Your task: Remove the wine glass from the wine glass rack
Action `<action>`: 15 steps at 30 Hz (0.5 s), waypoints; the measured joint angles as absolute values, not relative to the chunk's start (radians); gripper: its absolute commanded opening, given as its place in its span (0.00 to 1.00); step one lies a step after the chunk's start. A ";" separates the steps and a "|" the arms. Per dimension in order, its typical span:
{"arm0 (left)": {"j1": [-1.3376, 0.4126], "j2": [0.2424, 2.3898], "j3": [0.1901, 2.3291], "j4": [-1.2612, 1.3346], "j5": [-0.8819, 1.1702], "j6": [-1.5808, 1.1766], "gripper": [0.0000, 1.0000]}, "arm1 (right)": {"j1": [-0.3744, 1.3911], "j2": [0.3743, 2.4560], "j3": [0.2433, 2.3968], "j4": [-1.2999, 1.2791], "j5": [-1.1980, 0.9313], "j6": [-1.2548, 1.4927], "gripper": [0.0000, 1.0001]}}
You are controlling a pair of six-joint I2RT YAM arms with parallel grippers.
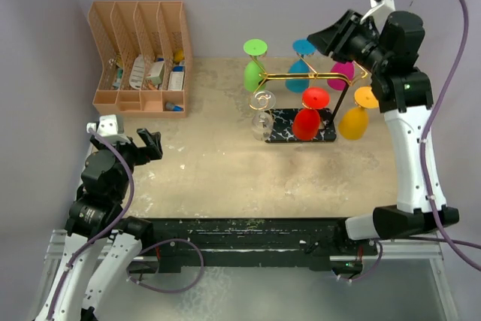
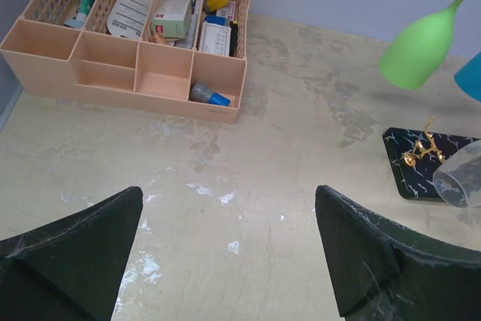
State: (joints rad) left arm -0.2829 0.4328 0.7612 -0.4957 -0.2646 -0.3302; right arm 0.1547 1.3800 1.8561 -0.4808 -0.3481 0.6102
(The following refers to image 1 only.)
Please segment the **red plastic wine glass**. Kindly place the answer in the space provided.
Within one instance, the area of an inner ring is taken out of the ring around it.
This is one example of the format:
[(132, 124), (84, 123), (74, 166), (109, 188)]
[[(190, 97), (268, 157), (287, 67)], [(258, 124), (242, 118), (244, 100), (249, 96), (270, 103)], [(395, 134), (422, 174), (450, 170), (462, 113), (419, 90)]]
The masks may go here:
[(311, 141), (317, 135), (321, 124), (319, 110), (330, 102), (330, 95), (323, 88), (312, 86), (302, 93), (303, 108), (295, 116), (292, 124), (294, 136), (301, 141)]

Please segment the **yellow plastic wine glass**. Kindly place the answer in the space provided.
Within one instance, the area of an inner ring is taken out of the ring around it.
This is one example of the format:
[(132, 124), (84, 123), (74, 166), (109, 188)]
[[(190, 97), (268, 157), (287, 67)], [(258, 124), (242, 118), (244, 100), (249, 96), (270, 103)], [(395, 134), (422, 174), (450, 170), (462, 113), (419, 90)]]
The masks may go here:
[(349, 140), (362, 138), (368, 128), (370, 109), (377, 109), (379, 102), (370, 86), (361, 86), (354, 92), (355, 106), (349, 109), (339, 122), (340, 135)]

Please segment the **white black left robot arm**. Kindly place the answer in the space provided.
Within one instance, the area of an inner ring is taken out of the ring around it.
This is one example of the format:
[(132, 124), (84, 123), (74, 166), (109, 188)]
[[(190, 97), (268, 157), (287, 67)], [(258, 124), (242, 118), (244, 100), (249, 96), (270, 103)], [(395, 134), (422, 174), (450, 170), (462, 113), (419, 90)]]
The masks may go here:
[(153, 225), (125, 213), (135, 191), (133, 171), (162, 158), (161, 135), (137, 133), (137, 147), (101, 124), (88, 128), (96, 148), (85, 161), (81, 183), (65, 224), (62, 258), (38, 320), (99, 320), (104, 303), (136, 255), (154, 248)]

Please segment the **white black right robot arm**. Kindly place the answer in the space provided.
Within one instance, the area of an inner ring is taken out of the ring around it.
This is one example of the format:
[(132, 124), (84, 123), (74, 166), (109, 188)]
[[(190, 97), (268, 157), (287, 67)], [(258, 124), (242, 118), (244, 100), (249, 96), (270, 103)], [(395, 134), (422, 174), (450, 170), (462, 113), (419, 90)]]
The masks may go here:
[(371, 73), (371, 89), (388, 126), (395, 152), (397, 202), (349, 217), (334, 236), (335, 248), (351, 254), (370, 238), (404, 238), (459, 221), (440, 187), (428, 120), (434, 113), (431, 81), (415, 63), (425, 37), (422, 19), (408, 11), (388, 15), (383, 30), (348, 10), (336, 23), (308, 36), (324, 56), (357, 62)]

